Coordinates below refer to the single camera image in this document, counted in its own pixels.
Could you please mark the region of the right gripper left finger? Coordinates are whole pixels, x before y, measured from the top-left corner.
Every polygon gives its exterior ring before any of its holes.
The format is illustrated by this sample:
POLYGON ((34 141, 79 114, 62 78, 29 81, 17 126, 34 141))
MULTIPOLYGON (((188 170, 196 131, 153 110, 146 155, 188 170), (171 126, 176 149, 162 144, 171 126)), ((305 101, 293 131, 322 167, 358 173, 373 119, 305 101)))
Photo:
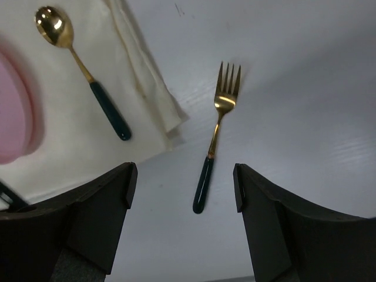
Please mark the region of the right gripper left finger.
POLYGON ((136 165, 124 163, 16 212, 1 210, 1 280, 104 281, 136 182, 136 165))

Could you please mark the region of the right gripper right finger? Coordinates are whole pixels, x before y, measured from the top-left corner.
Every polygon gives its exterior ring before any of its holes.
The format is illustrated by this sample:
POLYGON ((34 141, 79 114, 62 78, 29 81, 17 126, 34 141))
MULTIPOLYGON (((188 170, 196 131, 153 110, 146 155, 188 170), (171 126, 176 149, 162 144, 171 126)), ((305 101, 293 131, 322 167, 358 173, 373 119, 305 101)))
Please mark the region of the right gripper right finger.
POLYGON ((375 280, 375 219, 319 206, 246 164, 233 179, 256 281, 375 280))

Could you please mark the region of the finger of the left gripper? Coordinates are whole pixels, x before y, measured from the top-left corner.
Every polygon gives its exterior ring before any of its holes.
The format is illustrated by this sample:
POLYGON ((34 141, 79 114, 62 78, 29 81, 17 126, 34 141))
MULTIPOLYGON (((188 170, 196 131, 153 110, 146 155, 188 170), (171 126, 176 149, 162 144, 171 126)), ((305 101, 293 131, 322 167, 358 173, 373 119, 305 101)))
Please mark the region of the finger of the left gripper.
POLYGON ((0 182, 0 187, 1 200, 8 205, 7 211, 15 212, 29 206, 28 202, 26 202, 21 196, 15 193, 4 183, 0 182))

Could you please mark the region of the cream cloth placemat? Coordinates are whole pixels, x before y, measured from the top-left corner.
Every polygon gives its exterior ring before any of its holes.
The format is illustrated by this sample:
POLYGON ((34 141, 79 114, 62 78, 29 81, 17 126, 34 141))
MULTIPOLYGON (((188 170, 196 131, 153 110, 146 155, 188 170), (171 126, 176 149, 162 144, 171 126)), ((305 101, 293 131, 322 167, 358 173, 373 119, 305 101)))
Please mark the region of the cream cloth placemat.
POLYGON ((39 34, 33 18, 46 4, 1 2, 1 48, 29 87, 36 113, 31 147, 1 166, 1 180, 27 199, 169 151, 169 134, 182 123, 125 1, 49 4, 70 17, 73 46, 131 128, 128 141, 115 133, 69 51, 39 34))

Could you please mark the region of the pink plastic plate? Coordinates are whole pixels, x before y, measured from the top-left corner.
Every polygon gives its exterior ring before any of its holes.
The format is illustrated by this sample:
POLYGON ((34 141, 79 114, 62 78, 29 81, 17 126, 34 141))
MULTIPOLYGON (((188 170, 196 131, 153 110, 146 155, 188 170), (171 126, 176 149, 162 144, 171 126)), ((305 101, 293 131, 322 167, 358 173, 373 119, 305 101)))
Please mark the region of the pink plastic plate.
POLYGON ((36 74, 19 48, 1 35, 1 164, 35 152, 44 134, 36 74))

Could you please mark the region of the gold spoon green handle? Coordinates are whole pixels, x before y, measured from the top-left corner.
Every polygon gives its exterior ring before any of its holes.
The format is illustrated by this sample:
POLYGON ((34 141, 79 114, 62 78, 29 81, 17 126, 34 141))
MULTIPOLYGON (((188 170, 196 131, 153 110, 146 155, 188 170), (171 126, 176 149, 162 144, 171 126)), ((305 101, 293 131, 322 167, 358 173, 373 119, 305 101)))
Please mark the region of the gold spoon green handle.
POLYGON ((105 88, 92 76, 75 52, 73 25, 67 14, 53 6, 42 6, 35 12, 34 21, 38 32, 46 41, 55 47, 70 51, 117 136, 122 141, 130 140, 132 131, 129 125, 108 96, 105 88))

